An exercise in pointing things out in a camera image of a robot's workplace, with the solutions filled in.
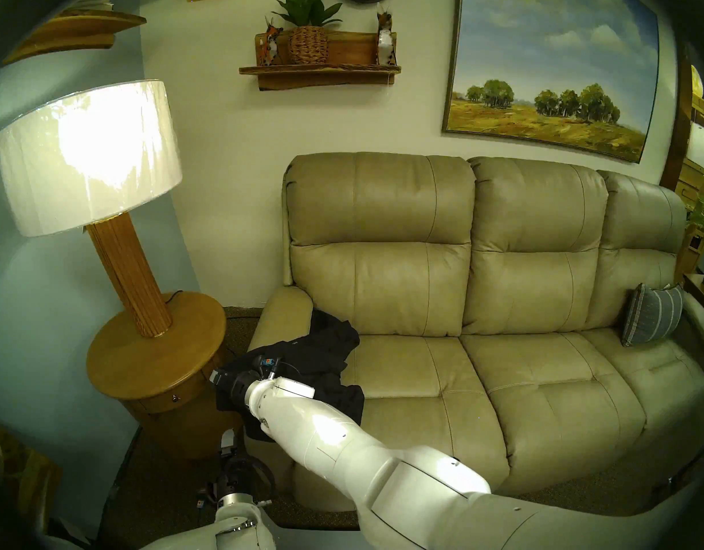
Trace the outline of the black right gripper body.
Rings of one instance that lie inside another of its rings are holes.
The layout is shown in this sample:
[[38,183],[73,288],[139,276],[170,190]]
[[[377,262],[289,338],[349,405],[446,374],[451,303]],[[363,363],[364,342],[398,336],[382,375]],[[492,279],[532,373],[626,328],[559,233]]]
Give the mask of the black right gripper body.
[[245,411],[247,409],[246,394],[249,387],[260,381],[262,376],[256,370],[225,370],[219,386],[213,386],[215,391],[215,406],[218,411]]

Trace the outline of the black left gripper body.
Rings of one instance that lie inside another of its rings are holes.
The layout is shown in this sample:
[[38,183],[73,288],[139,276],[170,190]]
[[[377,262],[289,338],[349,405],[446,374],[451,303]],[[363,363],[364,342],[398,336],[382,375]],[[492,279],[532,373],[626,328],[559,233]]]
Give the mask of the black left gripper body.
[[257,498],[260,477],[257,472],[257,460],[250,455],[231,455],[221,459],[220,497],[229,494],[245,494]]

